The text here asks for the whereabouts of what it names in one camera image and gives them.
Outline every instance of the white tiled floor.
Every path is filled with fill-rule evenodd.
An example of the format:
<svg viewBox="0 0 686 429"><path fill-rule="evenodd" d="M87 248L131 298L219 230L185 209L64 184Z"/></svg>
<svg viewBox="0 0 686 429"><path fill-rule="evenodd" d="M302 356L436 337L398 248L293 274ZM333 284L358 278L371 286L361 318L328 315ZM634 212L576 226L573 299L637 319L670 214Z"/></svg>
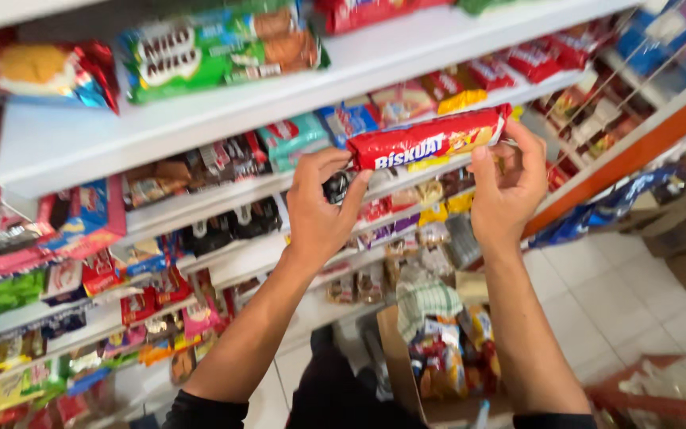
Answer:
<svg viewBox="0 0 686 429"><path fill-rule="evenodd" d="M643 353L686 353L686 291L641 239L596 234L531 250L524 262L549 324L583 383L596 382ZM349 336L346 329L338 335ZM246 421L252 424L246 427L284 425L310 359L307 345L276 358L256 392L262 405L252 398Z"/></svg>

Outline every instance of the checkered cloth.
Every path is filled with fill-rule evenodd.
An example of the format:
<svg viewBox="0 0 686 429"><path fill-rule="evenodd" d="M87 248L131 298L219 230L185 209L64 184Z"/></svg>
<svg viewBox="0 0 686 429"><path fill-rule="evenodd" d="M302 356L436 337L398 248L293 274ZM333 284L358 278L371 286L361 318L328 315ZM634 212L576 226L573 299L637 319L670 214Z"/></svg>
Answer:
<svg viewBox="0 0 686 429"><path fill-rule="evenodd" d="M462 311L462 301L457 291L417 267L402 268L395 297L399 306L397 325L406 344L422 329L425 316L453 317Z"/></svg>

